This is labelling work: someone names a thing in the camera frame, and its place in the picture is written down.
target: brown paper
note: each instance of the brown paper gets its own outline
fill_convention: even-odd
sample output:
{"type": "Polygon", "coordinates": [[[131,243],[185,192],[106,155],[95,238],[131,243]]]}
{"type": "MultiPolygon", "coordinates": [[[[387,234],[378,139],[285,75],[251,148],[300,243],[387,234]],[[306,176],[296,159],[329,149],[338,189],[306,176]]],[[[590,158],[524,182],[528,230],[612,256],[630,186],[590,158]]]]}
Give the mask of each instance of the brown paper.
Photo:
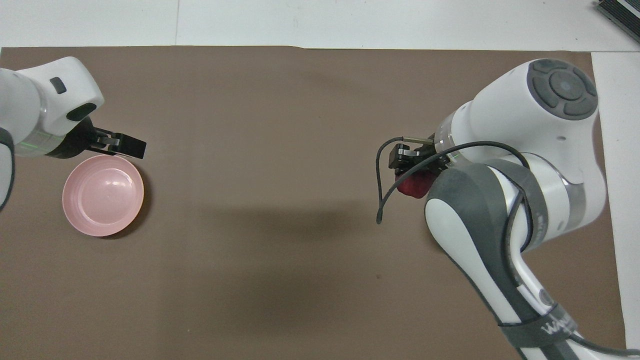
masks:
{"type": "MultiPolygon", "coordinates": [[[[393,136],[429,136],[525,61],[592,75],[588,53],[25,48],[0,65],[64,56],[104,94],[94,124],[148,142],[132,160],[145,202],[121,233],[83,235],[61,194],[93,154],[17,159],[0,214],[0,358],[518,357],[429,235],[424,200],[395,194],[376,225],[374,156],[393,136]]],[[[608,208],[525,260],[583,336],[624,346],[608,208]]]]}

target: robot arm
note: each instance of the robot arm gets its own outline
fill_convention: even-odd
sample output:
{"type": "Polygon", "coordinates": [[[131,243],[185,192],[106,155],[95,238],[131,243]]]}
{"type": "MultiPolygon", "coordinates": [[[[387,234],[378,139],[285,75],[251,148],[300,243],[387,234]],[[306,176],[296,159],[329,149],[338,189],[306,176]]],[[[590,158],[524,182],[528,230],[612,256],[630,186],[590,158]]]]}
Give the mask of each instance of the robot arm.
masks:
{"type": "Polygon", "coordinates": [[[0,209],[11,192],[14,154],[71,158],[90,150],[142,159],[145,142],[93,126],[89,114],[103,103],[98,85],[76,58],[0,69],[0,209]]]}
{"type": "MultiPolygon", "coordinates": [[[[447,117],[420,149],[390,155],[401,176],[394,187],[425,169],[437,175],[425,205],[429,229],[523,359],[640,354],[582,339],[521,256],[602,211],[605,185],[591,143],[597,105],[578,68],[530,61],[447,117]],[[491,146],[474,146],[481,144],[491,146]]],[[[412,193],[417,188],[401,191],[424,195],[412,193]]]]}

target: gray band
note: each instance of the gray band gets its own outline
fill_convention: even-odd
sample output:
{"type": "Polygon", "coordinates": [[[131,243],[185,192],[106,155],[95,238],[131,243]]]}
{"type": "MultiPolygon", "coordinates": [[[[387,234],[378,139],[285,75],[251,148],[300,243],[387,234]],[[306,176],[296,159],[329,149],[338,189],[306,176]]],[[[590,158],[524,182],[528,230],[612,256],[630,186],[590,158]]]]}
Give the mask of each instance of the gray band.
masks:
{"type": "Polygon", "coordinates": [[[502,324],[500,329],[515,348],[541,348],[564,341],[578,328],[560,304],[531,322],[502,324]]]}
{"type": "Polygon", "coordinates": [[[531,210],[532,234],[530,242],[520,250],[535,249],[545,239],[549,225],[547,203],[536,177],[530,170],[507,160],[493,159],[486,164],[498,170],[525,193],[527,206],[531,210]]]}
{"type": "Polygon", "coordinates": [[[587,208],[587,197],[584,193],[584,183],[573,184],[571,181],[567,180],[560,170],[558,170],[555,165],[551,164],[549,160],[537,154],[532,155],[537,156],[539,159],[547,163],[547,165],[553,168],[558,177],[562,180],[566,194],[569,196],[569,220],[564,225],[564,231],[574,230],[584,219],[584,214],[587,208]]]}

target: red object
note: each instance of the red object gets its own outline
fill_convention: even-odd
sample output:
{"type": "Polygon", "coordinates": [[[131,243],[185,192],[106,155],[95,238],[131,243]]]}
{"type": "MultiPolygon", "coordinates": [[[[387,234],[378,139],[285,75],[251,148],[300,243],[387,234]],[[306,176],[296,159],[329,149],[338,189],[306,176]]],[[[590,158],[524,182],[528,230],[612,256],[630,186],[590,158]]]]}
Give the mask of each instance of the red object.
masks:
{"type": "Polygon", "coordinates": [[[403,183],[398,186],[398,191],[405,195],[415,197],[416,199],[421,199],[427,195],[436,177],[437,175],[430,171],[418,171],[404,180],[403,183]]]}

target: pink bowl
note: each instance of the pink bowl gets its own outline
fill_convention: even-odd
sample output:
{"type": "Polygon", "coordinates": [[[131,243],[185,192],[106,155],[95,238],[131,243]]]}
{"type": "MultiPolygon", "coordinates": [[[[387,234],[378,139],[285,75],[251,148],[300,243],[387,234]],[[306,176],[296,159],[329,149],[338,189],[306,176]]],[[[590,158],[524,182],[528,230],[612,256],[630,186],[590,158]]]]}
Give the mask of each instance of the pink bowl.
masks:
{"type": "Polygon", "coordinates": [[[142,177],[132,163],[98,155],[71,171],[62,191],[62,208],[78,231],[108,236],[138,216],[144,193],[142,177]]]}

